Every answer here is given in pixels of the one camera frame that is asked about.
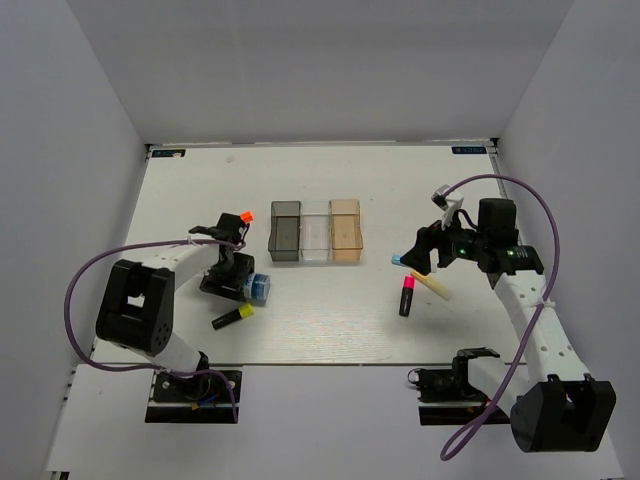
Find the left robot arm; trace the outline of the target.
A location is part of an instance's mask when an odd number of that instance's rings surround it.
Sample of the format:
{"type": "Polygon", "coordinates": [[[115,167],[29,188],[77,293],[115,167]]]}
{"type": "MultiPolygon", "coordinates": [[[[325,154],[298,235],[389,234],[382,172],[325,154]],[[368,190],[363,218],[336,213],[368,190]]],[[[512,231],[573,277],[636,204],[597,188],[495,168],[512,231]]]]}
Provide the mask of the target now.
{"type": "Polygon", "coordinates": [[[175,292],[202,275],[202,292],[249,301],[255,260],[241,249],[252,221],[250,212],[223,213],[214,226],[190,229],[183,243],[143,261],[116,262],[98,313],[97,337],[167,372],[188,398],[205,396],[212,378],[208,359],[173,332],[175,292]]]}

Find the pink cap highlighter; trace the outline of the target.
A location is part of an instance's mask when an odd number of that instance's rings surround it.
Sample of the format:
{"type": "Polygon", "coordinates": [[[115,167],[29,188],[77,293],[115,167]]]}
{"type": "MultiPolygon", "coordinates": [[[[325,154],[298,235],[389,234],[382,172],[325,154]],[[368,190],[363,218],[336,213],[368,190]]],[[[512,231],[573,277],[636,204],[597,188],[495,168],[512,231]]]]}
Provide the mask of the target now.
{"type": "Polygon", "coordinates": [[[401,289],[401,297],[399,303],[399,315],[407,318],[410,315],[413,295],[415,290],[415,278],[413,276],[405,276],[401,289]]]}

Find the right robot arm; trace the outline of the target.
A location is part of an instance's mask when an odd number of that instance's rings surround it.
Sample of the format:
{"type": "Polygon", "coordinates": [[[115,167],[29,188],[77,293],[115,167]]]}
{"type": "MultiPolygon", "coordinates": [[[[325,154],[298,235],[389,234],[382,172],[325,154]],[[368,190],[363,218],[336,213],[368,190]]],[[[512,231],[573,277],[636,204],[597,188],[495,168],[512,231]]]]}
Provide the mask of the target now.
{"type": "Polygon", "coordinates": [[[465,228],[462,197],[437,195],[441,219],[417,232],[415,245],[400,258],[421,274],[431,271],[431,252],[444,268],[456,259],[477,264],[504,306],[524,350],[525,373],[512,377],[497,407],[508,415],[524,452],[594,452],[611,418],[616,394],[596,380],[564,332],[554,306],[545,301],[544,267],[534,247],[518,242],[516,205],[485,198],[478,222],[465,228]]]}

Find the pale yellow pen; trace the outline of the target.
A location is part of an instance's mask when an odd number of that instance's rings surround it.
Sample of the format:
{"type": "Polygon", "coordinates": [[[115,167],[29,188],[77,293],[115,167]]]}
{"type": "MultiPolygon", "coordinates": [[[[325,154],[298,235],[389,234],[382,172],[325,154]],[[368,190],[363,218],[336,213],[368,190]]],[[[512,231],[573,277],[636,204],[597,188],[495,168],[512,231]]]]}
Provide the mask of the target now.
{"type": "Polygon", "coordinates": [[[434,294],[440,298],[449,301],[452,298],[451,291],[437,279],[431,275],[422,275],[419,272],[412,270],[410,275],[421,285],[431,290],[434,294]]]}

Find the orange cap highlighter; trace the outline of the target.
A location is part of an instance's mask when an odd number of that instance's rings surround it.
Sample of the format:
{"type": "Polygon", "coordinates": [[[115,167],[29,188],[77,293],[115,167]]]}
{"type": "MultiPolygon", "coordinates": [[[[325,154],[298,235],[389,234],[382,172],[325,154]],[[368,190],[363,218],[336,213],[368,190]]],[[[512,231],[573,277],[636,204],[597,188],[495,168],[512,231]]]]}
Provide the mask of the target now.
{"type": "Polygon", "coordinates": [[[253,213],[250,211],[244,212],[240,215],[241,220],[244,223],[250,224],[254,220],[253,213]]]}

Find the blue tape roll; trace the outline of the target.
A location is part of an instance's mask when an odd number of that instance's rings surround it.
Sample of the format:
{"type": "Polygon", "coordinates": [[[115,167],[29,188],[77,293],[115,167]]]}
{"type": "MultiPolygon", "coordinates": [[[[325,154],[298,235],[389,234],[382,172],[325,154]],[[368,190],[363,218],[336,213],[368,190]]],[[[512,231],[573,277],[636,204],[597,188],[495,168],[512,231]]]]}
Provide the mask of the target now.
{"type": "Polygon", "coordinates": [[[247,302],[259,306],[266,304],[271,287],[271,277],[262,273],[251,273],[243,284],[243,295],[247,302]]]}

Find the yellow cap highlighter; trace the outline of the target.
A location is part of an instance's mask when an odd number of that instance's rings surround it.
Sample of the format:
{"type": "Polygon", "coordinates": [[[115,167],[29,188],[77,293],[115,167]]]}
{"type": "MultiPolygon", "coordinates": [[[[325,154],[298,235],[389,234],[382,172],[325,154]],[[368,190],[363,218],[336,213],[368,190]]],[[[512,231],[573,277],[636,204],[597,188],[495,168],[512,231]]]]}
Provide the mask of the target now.
{"type": "Polygon", "coordinates": [[[245,303],[239,305],[236,309],[214,319],[211,325],[214,330],[218,331],[224,327],[227,327],[240,320],[248,318],[254,314],[254,309],[251,304],[245,303]]]}

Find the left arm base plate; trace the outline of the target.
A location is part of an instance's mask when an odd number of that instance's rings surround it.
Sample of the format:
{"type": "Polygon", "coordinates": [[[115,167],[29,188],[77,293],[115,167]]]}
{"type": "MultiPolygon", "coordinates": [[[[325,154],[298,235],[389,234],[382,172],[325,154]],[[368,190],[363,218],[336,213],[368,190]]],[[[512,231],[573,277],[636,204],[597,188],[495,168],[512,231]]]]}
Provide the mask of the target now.
{"type": "Polygon", "coordinates": [[[146,408],[147,424],[235,424],[242,387],[241,370],[222,370],[233,395],[218,377],[189,391],[183,382],[161,373],[153,377],[146,408]]]}

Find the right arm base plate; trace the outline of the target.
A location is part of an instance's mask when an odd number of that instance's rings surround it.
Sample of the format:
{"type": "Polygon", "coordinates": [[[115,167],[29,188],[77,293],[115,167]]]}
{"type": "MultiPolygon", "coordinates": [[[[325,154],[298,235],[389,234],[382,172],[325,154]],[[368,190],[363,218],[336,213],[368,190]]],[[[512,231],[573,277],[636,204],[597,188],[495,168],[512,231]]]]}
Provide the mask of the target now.
{"type": "Polygon", "coordinates": [[[421,426],[463,426],[490,403],[484,393],[456,386],[451,369],[414,368],[407,374],[407,383],[418,393],[421,426]]]}

